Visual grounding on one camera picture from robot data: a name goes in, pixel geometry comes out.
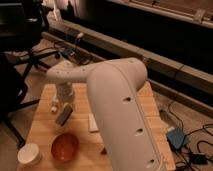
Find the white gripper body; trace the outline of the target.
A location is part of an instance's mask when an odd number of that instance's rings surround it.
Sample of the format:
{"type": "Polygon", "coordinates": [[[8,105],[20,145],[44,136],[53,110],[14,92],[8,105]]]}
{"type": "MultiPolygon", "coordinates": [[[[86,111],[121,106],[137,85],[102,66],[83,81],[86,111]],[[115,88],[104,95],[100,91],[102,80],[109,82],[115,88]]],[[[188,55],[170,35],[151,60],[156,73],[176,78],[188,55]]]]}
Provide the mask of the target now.
{"type": "Polygon", "coordinates": [[[56,84],[56,97],[61,104],[72,105],[75,99],[75,91],[70,82],[56,84]]]}

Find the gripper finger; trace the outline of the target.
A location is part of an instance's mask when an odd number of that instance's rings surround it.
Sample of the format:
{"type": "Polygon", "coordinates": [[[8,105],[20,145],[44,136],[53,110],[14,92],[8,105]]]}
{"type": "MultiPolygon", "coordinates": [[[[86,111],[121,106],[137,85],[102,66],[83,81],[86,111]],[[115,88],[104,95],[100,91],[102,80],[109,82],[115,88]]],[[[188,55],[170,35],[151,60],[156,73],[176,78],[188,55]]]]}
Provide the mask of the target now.
{"type": "Polygon", "coordinates": [[[60,110],[61,110],[61,103],[56,103],[54,113],[57,114],[58,112],[60,112],[60,110]]]}
{"type": "Polygon", "coordinates": [[[72,109],[72,112],[74,112],[75,111],[75,104],[74,103],[69,103],[68,105],[72,109]]]}

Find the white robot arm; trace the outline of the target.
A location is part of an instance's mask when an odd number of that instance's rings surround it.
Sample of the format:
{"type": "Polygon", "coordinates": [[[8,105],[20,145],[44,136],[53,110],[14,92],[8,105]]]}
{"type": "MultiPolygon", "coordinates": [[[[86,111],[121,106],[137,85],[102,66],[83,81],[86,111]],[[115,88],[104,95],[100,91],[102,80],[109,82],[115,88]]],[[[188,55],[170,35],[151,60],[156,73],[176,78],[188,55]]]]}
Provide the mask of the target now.
{"type": "Polygon", "coordinates": [[[137,92],[147,70],[136,58],[74,67],[62,61],[47,71],[55,84],[84,83],[113,171],[167,171],[137,92]]]}

